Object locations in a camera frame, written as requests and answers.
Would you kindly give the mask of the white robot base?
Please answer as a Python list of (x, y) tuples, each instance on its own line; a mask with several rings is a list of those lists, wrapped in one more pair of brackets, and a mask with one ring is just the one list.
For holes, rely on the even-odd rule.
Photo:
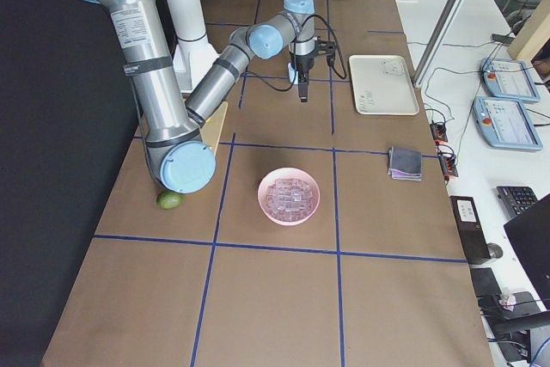
[(183, 94), (198, 86), (218, 53), (210, 43), (200, 0), (167, 0), (178, 46), (173, 63)]

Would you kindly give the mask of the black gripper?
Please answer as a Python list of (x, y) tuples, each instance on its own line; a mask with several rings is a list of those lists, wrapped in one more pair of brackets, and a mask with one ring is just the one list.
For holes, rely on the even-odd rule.
[(315, 65), (315, 59), (325, 57), (327, 65), (334, 67), (337, 43), (322, 40), (316, 36), (309, 40), (291, 42), (289, 44), (290, 62), (298, 71), (298, 96), (301, 103), (309, 100), (309, 71)]

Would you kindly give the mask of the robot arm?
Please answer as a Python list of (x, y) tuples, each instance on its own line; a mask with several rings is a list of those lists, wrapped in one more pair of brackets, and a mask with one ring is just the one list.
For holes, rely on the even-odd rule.
[(290, 81), (308, 96), (308, 73), (323, 45), (315, 37), (314, 0), (284, 0), (272, 19), (239, 28), (217, 52), (200, 0), (83, 0), (109, 13), (149, 131), (144, 151), (151, 176), (168, 190), (194, 193), (215, 172), (200, 131), (253, 58), (288, 50)]

